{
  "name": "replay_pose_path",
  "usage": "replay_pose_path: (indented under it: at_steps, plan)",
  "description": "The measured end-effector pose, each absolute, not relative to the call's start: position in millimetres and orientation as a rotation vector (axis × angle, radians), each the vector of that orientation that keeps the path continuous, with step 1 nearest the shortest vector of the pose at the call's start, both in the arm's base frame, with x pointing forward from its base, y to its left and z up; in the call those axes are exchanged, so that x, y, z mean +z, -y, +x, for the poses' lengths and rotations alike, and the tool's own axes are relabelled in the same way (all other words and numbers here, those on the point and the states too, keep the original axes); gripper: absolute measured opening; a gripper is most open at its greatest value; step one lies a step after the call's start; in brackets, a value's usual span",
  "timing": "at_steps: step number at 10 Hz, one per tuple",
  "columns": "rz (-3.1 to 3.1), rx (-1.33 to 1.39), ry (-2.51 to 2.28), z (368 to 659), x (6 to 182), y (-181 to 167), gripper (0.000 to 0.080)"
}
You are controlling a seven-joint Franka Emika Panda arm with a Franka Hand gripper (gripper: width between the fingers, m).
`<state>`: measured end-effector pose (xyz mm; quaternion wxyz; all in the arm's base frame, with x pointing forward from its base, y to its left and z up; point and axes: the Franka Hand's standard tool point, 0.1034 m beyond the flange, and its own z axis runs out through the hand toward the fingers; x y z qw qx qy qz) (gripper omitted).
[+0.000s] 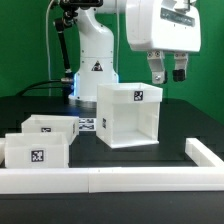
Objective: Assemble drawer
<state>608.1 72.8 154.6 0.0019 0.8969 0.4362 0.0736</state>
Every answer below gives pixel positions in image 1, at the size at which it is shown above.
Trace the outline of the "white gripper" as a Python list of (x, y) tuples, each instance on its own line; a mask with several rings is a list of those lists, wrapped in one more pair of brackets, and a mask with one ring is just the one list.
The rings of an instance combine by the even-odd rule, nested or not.
[(200, 17), (196, 7), (183, 12), (178, 0), (127, 0), (126, 34), (133, 51), (149, 51), (147, 61), (154, 84), (165, 84), (164, 53), (174, 54), (173, 80), (186, 79), (188, 54), (201, 47)]

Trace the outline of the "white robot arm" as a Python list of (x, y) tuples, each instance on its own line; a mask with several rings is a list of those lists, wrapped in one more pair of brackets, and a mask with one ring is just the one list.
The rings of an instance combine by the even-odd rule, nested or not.
[(167, 81), (164, 56), (174, 54), (173, 78), (186, 78), (188, 54), (201, 47), (200, 17), (197, 0), (59, 0), (64, 11), (62, 24), (76, 25), (80, 37), (80, 68), (74, 75), (71, 97), (94, 102), (97, 85), (119, 80), (113, 69), (114, 36), (100, 24), (97, 13), (125, 15), (130, 48), (143, 51), (152, 72), (152, 82)]

